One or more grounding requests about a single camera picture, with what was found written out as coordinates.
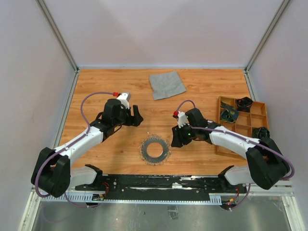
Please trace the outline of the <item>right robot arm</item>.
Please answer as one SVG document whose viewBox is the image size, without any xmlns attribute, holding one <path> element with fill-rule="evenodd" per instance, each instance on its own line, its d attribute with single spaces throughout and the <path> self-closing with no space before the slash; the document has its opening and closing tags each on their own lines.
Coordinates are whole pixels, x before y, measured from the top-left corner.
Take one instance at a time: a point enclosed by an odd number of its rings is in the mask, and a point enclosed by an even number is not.
<svg viewBox="0 0 308 231">
<path fill-rule="evenodd" d="M 256 184 L 268 190 L 278 181 L 290 179 L 295 173 L 292 163 L 282 155 L 271 138 L 251 138 L 231 131 L 206 120 L 197 108 L 187 112 L 176 110 L 173 117 L 177 125 L 172 128 L 172 147 L 181 148 L 192 141 L 204 141 L 247 160 L 246 166 L 230 166 L 220 173 L 218 187 L 223 192 L 228 193 L 242 183 Z"/>
</svg>

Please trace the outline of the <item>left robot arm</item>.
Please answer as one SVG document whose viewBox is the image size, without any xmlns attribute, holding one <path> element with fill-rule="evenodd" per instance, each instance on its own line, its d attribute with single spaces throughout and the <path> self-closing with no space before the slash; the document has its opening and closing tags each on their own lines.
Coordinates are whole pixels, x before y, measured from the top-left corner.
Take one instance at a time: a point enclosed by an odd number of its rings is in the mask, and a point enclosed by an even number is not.
<svg viewBox="0 0 308 231">
<path fill-rule="evenodd" d="M 137 105 L 126 106 L 125 100 L 109 99 L 104 110 L 89 123 L 84 132 L 57 148 L 45 147 L 39 153 L 31 183 L 36 192 L 43 190 L 45 197 L 60 197 L 69 188 L 87 185 L 96 191 L 103 185 L 103 172 L 87 164 L 72 169 L 71 166 L 94 146 L 104 142 L 122 126 L 137 127 L 143 121 Z"/>
</svg>

